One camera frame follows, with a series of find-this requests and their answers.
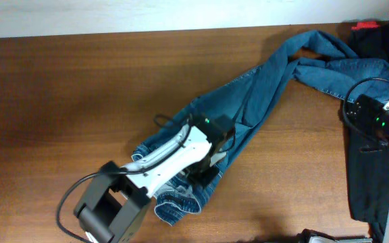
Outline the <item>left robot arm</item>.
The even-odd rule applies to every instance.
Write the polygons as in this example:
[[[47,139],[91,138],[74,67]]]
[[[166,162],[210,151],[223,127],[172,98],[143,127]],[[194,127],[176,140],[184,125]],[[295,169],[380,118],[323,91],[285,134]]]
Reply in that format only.
[[[87,242],[129,242],[166,182],[180,175],[193,186],[206,187],[219,173],[215,164],[235,135],[234,121],[227,115],[188,115],[178,128],[146,157],[123,167],[110,161],[93,176],[74,209]]]

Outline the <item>blue denim jeans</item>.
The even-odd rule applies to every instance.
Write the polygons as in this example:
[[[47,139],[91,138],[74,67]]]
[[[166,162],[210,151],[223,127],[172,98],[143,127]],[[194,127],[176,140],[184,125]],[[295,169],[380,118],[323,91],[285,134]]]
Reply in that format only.
[[[209,202],[226,170],[256,135],[280,100],[289,80],[339,99],[354,101],[366,94],[381,102],[389,98],[389,63],[359,57],[339,38],[312,30],[293,36],[263,64],[235,80],[195,98],[174,116],[183,122],[189,113],[236,122],[236,137],[225,145],[227,154],[216,165],[219,172],[205,188],[175,176],[155,193],[155,214],[175,225],[187,214],[199,214]]]

